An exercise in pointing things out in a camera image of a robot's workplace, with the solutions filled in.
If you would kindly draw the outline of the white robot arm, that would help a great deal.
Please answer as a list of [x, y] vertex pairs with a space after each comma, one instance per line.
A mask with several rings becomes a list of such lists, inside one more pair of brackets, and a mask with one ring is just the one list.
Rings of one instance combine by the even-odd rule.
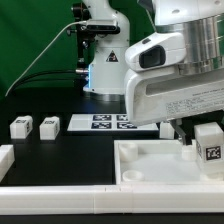
[[78, 48], [96, 44], [91, 63], [78, 57], [89, 97], [125, 100], [129, 121], [140, 126], [169, 121], [191, 143], [178, 121], [224, 109], [224, 0], [137, 0], [153, 34], [129, 44], [130, 23], [109, 0], [82, 0]]

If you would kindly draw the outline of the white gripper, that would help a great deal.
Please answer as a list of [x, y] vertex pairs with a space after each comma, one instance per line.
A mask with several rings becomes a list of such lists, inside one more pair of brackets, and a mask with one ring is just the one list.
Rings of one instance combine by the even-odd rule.
[[191, 76], [178, 75], [174, 66], [139, 73], [129, 69], [125, 106], [132, 124], [171, 120], [182, 144], [191, 145], [180, 118], [224, 109], [224, 69]]

